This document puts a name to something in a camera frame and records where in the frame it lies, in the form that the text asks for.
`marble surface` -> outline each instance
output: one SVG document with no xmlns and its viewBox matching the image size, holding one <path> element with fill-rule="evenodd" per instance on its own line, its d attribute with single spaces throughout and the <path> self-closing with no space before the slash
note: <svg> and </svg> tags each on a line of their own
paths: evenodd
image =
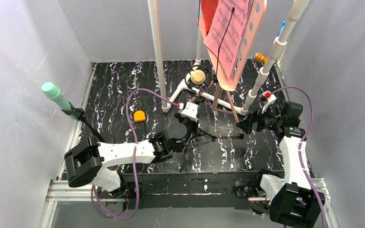
<svg viewBox="0 0 365 228">
<path fill-rule="evenodd" d="M 166 61 L 164 63 L 166 91 L 170 97 L 193 61 Z M 209 61 L 204 65 L 211 67 Z M 260 65 L 247 61 L 237 89 L 232 93 L 236 106 L 242 106 L 245 96 L 255 83 L 257 69 Z M 93 83 L 86 107 L 87 119 L 99 132 L 111 132 L 116 143 L 133 142 L 133 135 L 126 120 L 125 103 L 128 95 L 137 88 L 159 91 L 155 62 L 99 63 L 96 66 Z M 280 88 L 276 71 L 271 70 L 261 91 L 273 91 Z M 183 91 L 176 102 L 186 102 L 193 93 Z M 278 94 L 275 105 L 282 108 L 284 97 Z M 161 101 L 145 92 L 138 92 L 130 103 L 131 115 L 136 110 L 147 114 L 146 131 L 144 123 L 134 124 L 138 140 L 153 137 L 171 123 L 177 108 L 172 107 L 168 113 L 161 110 Z M 239 135 L 231 114 L 212 111 L 205 104 L 200 107 L 200 127 L 216 136 Z M 91 136 L 89 129 L 82 127 L 79 138 Z M 131 173 L 130 164 L 113 167 L 121 172 Z M 221 172 L 248 170 L 282 170 L 283 160 L 278 141 L 269 130 L 245 135 L 244 139 L 218 138 L 211 142 L 208 136 L 199 137 L 192 142 L 187 153 L 174 153 L 173 158 L 157 164 L 137 164 L 139 173 L 176 173 L 176 172 Z"/>
</svg>

